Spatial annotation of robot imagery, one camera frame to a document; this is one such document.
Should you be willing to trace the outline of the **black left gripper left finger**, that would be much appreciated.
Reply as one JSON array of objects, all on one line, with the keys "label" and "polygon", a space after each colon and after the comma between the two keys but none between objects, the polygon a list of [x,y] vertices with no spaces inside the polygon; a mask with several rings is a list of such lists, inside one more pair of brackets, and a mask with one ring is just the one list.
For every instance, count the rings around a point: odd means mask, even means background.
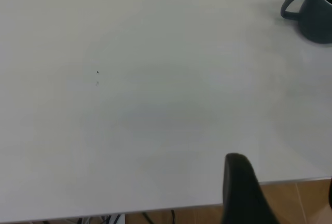
[{"label": "black left gripper left finger", "polygon": [[225,156],[222,223],[279,223],[248,158]]}]

